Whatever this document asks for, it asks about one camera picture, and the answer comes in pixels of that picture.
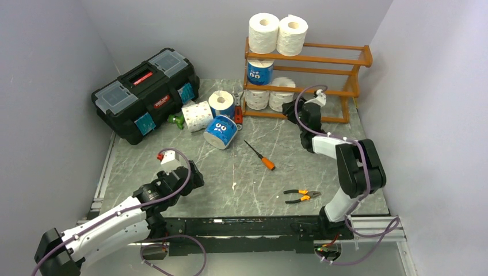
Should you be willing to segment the white paper towel roll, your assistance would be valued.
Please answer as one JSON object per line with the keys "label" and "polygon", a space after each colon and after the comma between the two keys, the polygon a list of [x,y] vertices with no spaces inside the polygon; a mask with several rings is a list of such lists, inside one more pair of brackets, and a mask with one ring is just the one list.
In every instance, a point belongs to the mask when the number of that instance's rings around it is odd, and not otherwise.
{"label": "white paper towel roll", "polygon": [[273,14],[258,13],[249,19],[249,49],[258,54],[276,49],[280,20]]}
{"label": "white paper towel roll", "polygon": [[[276,87],[288,87],[288,88],[295,88],[295,82],[287,77],[281,76],[277,77],[272,80],[271,86]],[[287,104],[293,101],[294,93],[291,92],[281,92],[281,91],[270,91],[269,94],[269,107],[274,110],[275,112],[282,112],[283,111],[283,104]]]}
{"label": "white paper towel roll", "polygon": [[308,23],[289,14],[279,22],[276,50],[284,56],[297,56],[303,49]]}

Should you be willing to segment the white roll with red print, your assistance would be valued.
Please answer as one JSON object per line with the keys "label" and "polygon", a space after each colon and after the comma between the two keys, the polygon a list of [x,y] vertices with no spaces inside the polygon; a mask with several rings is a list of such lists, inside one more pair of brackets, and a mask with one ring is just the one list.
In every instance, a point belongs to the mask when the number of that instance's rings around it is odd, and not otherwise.
{"label": "white roll with red print", "polygon": [[246,90],[244,96],[249,108],[253,110],[262,110],[268,106],[270,92],[263,90]]}

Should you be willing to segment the blue paper roll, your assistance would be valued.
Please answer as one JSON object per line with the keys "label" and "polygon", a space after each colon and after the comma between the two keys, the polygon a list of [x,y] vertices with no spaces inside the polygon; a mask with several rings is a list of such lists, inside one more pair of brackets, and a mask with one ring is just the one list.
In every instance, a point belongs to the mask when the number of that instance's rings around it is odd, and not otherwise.
{"label": "blue paper roll", "polygon": [[268,85],[272,81],[274,60],[250,58],[247,60],[247,80],[257,86]]}

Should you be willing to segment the white dotted roll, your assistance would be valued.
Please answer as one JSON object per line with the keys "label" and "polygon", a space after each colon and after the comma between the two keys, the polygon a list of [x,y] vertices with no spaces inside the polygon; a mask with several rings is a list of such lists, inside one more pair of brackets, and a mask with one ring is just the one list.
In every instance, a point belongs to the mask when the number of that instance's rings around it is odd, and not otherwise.
{"label": "white dotted roll", "polygon": [[184,106],[181,111],[190,132],[206,128],[214,119],[208,101]]}

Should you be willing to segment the orange wooden shelf rack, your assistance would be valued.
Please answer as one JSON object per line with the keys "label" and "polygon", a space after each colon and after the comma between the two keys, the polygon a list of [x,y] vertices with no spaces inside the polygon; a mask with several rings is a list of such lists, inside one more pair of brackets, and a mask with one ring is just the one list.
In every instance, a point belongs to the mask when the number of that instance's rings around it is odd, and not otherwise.
{"label": "orange wooden shelf rack", "polygon": [[283,93],[313,94],[318,85],[326,85],[327,101],[332,103],[329,113],[322,115],[322,122],[347,124],[350,121],[349,102],[360,93],[359,71],[370,68],[373,55],[369,45],[352,46],[321,43],[304,43],[297,56],[284,56],[278,52],[258,54],[245,44],[245,60],[273,60],[272,78],[286,76],[295,87],[255,85],[244,77],[243,89],[276,91]]}

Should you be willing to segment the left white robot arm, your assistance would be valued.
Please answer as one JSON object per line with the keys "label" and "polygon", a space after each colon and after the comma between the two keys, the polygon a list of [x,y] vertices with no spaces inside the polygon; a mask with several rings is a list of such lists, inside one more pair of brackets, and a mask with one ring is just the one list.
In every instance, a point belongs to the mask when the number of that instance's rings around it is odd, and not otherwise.
{"label": "left white robot arm", "polygon": [[189,167],[157,173],[157,178],[141,185],[133,195],[102,215],[75,228],[45,232],[36,250],[36,275],[80,275],[89,258],[102,257],[132,242],[156,242],[169,231],[162,212],[181,196],[204,186],[204,178],[193,161]]}

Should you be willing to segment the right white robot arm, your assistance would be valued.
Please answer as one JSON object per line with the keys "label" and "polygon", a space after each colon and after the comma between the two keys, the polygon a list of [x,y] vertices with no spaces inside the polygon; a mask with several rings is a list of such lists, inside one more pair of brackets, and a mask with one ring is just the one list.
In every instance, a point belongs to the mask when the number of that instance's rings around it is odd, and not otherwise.
{"label": "right white robot arm", "polygon": [[364,198],[386,184],[386,173],[372,140],[359,141],[336,138],[322,130],[322,104],[317,99],[282,104],[282,114],[300,129],[302,147],[310,153],[333,158],[337,164],[340,188],[333,199],[321,209],[325,216],[317,223],[319,235],[332,238],[344,221]]}

